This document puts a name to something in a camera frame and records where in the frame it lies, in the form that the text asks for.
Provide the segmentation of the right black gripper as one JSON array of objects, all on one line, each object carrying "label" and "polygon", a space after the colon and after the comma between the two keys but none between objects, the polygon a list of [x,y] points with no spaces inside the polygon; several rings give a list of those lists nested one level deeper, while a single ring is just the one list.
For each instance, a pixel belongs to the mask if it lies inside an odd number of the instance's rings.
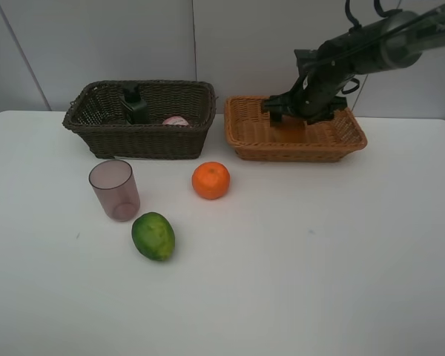
[{"label": "right black gripper", "polygon": [[289,102],[284,96],[270,96],[261,104],[268,113],[271,126],[280,126],[290,116],[302,119],[308,125],[334,119],[336,111],[347,108],[346,96],[360,87],[360,80],[342,65],[319,66],[319,72],[307,76],[304,88],[292,89]]}]

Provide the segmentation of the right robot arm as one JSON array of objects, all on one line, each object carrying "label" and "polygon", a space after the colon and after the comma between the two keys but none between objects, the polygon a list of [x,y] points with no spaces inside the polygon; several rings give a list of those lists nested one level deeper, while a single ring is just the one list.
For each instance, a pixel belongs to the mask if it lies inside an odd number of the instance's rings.
[{"label": "right robot arm", "polygon": [[427,50],[445,47],[445,4],[422,15],[401,9],[383,10],[380,21],[363,26],[345,13],[352,27],[316,50],[297,49],[298,79],[292,88],[263,100],[261,109],[272,122],[291,116],[308,125],[331,121],[347,108],[346,96],[360,87],[359,75],[412,66]]}]

